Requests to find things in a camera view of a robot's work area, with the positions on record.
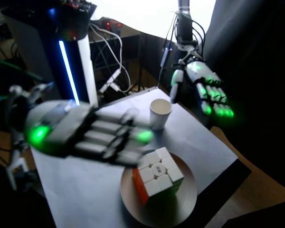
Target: plate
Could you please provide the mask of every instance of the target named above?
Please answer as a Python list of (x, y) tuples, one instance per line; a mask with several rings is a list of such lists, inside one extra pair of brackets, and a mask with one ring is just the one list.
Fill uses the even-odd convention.
[(194, 176), (180, 157), (170, 154), (184, 175), (184, 180), (175, 196), (168, 200), (148, 202), (144, 206), (132, 179), (132, 169), (126, 168), (122, 174), (121, 195), (125, 207), (136, 220), (149, 227), (174, 227), (186, 220), (195, 207), (198, 190)]

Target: orange cube face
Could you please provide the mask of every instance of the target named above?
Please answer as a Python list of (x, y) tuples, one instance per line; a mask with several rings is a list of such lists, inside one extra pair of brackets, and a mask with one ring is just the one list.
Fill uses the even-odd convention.
[(157, 197), (166, 190), (176, 193), (183, 178), (165, 147), (145, 155), (133, 169), (133, 181), (144, 205), (150, 197)]

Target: white cup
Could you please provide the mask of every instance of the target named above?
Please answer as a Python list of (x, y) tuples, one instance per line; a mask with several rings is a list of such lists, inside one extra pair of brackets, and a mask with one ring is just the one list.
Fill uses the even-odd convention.
[(156, 99), (150, 104), (150, 126), (153, 130), (162, 130), (172, 112), (172, 105), (164, 99)]

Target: blue light strip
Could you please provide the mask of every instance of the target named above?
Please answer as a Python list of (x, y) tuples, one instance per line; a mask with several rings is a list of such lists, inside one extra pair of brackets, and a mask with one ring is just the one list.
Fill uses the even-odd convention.
[(65, 45), (64, 45), (63, 41), (61, 41), (61, 40), (59, 41), (59, 45), (60, 45), (63, 61), (65, 62), (65, 65), (66, 65), (66, 72), (67, 72), (68, 80), (70, 81), (70, 84), (71, 84), (71, 88), (72, 88), (72, 91), (73, 91), (74, 99), (75, 99), (76, 104), (79, 105), (79, 99), (78, 99), (76, 87), (75, 87), (75, 84), (74, 84), (74, 81), (73, 81), (71, 68), (70, 68), (70, 65), (69, 65), (68, 59), (67, 59), (66, 48), (65, 48)]

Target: wooden floor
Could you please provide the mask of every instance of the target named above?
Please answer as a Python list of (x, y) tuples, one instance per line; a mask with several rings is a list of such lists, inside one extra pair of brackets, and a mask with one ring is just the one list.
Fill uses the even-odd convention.
[[(235, 218), (256, 210), (264, 209), (278, 203), (285, 202), (285, 188), (245, 159), (227, 140), (224, 133), (217, 127), (213, 127), (211, 132), (225, 143), (244, 163), (252, 173), (217, 212), (206, 228), (219, 228), (228, 219)], [(10, 148), (10, 134), (0, 132), (0, 147)], [(9, 161), (9, 153), (0, 151), (0, 156)], [(28, 167), (36, 168), (30, 150), (27, 150), (23, 157), (26, 158)]]

